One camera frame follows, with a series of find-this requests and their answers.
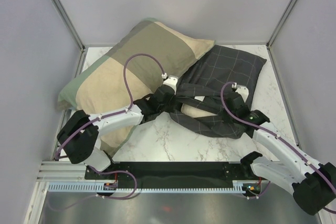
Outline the cream pillow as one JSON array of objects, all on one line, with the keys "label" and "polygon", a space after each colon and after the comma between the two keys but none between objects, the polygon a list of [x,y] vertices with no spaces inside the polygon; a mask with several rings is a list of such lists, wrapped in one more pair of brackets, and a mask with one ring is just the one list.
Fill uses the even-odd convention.
[{"label": "cream pillow", "polygon": [[208,117],[208,116],[216,116],[216,114],[214,113],[210,113],[210,112],[198,109],[198,108],[194,108],[187,104],[182,105],[181,112],[192,118],[203,118],[203,117]]}]

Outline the dark grey plaid pillowcase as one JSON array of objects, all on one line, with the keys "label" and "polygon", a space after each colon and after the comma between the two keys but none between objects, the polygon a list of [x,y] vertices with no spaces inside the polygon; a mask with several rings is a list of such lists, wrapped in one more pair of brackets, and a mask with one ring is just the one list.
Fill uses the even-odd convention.
[{"label": "dark grey plaid pillowcase", "polygon": [[171,119],[180,126],[207,137],[240,138],[245,129],[238,123],[223,121],[220,92],[224,84],[235,82],[246,86],[249,96],[246,104],[251,108],[260,72],[266,59],[251,53],[215,45],[180,78],[176,97],[190,105],[216,116],[192,118],[175,110]]}]

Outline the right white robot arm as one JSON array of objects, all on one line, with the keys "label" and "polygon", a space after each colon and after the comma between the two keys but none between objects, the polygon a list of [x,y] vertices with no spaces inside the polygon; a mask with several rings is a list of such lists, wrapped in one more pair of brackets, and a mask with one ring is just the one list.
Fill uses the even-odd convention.
[{"label": "right white robot arm", "polygon": [[272,164],[258,154],[240,165],[246,179],[263,177],[291,194],[297,205],[307,214],[320,210],[334,214],[328,204],[335,200],[335,166],[321,163],[294,144],[290,144],[270,119],[259,110],[250,110],[237,92],[220,96],[225,111],[234,122],[243,126],[246,134],[266,147],[280,161]]}]

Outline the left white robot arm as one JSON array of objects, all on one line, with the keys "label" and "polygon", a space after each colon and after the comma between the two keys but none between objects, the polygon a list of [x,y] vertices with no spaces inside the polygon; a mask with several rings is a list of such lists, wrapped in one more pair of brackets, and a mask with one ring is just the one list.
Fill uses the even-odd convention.
[{"label": "left white robot arm", "polygon": [[84,163],[103,179],[114,175],[111,157],[100,149],[98,139],[118,129],[155,120],[161,113],[170,112],[176,97],[176,88],[161,85],[153,94],[135,100],[132,107],[107,113],[75,112],[57,135],[59,148],[55,159],[65,151],[72,164]]}]

